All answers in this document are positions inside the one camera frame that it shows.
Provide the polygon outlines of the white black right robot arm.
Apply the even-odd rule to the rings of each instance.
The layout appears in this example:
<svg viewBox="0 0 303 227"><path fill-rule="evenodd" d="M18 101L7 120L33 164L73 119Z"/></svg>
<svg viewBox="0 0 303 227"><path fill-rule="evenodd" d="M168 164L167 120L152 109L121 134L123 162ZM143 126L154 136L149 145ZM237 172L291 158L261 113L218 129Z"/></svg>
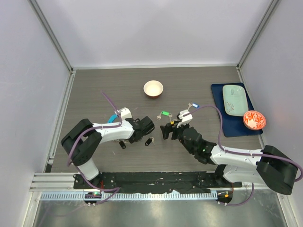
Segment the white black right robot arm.
<svg viewBox="0 0 303 227"><path fill-rule="evenodd" d="M202 164L216 165L214 182L220 187L228 183L250 182L264 184L269 189L290 195L298 166L274 146L245 150L220 146L203 139L193 127L167 123L160 126L163 138L178 140Z"/></svg>

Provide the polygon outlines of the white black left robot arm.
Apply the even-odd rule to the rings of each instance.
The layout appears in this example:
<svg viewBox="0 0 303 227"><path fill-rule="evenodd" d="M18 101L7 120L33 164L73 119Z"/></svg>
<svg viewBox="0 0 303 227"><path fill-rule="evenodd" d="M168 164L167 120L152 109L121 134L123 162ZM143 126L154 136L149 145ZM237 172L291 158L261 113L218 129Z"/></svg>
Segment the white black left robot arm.
<svg viewBox="0 0 303 227"><path fill-rule="evenodd" d="M150 134L155 126L146 116L143 119L126 118L121 122L98 124L83 119L61 140L61 146L72 162L84 175L84 183L91 189L100 185L100 171L92 156L102 143L114 140L126 140L129 143L140 141Z"/></svg>

